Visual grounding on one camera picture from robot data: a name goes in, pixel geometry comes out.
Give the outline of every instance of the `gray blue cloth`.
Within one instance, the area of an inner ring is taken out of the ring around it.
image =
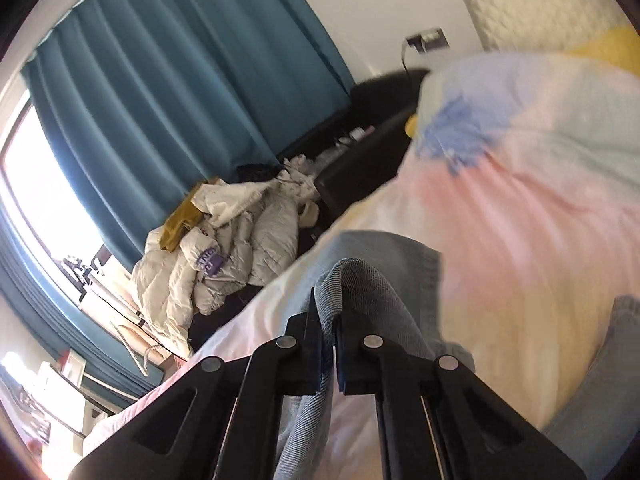
[[[365,314],[378,334],[411,354],[429,359],[452,354],[474,369],[471,355],[440,335],[438,280],[438,253],[414,240],[346,231],[327,242],[286,305],[285,320],[307,309],[315,287],[325,361],[316,396],[285,399],[275,480],[313,478],[324,451],[333,393],[331,325],[343,308]],[[578,392],[543,431],[589,480],[602,480],[640,430],[638,363],[640,303],[618,298],[606,341]]]

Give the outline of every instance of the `blue curtain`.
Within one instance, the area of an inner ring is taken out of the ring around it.
[[[275,162],[353,85],[305,0],[84,0],[22,74],[60,167],[129,269],[194,184]]]
[[[86,371],[98,380],[141,397],[158,386],[162,372],[149,367],[144,377],[121,342],[114,339],[51,281],[23,244],[0,203],[0,291],[42,347],[55,359],[72,348],[86,359]],[[130,400],[93,381],[90,390],[125,408]]]

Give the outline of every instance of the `mustard yellow cloth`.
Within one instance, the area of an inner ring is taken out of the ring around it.
[[[640,36],[631,26],[614,28],[568,54],[605,61],[640,77]]]
[[[166,219],[160,237],[160,248],[173,253],[180,245],[180,240],[191,229],[202,221],[202,211],[191,203],[193,195],[200,188],[199,182],[182,201],[178,208]]]

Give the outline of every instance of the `wall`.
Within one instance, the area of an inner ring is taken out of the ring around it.
[[[407,55],[407,65],[439,68],[481,51],[462,0],[307,0],[356,80],[401,68],[402,40],[441,27],[450,50]]]
[[[40,0],[0,61],[0,112],[9,94],[17,94],[16,75],[44,34],[79,0]],[[307,0],[329,31],[356,80],[400,65],[402,39],[441,27],[451,50],[418,56],[408,65],[437,68],[481,47],[462,0]],[[6,120],[0,113],[0,132]]]
[[[55,362],[0,296],[0,360],[7,352],[17,353],[24,365],[35,373],[43,361]]]

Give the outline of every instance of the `metal rivet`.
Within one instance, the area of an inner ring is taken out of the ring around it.
[[[443,355],[438,359],[438,364],[443,370],[455,370],[460,363],[453,355]]]
[[[296,343],[296,338],[292,335],[283,335],[276,339],[276,345],[280,348],[293,348]]]
[[[366,338],[364,338],[362,342],[367,348],[380,348],[384,341],[379,335],[372,334],[366,336]]]
[[[200,367],[205,372],[217,372],[222,367],[222,361],[217,357],[207,357],[202,360]]]

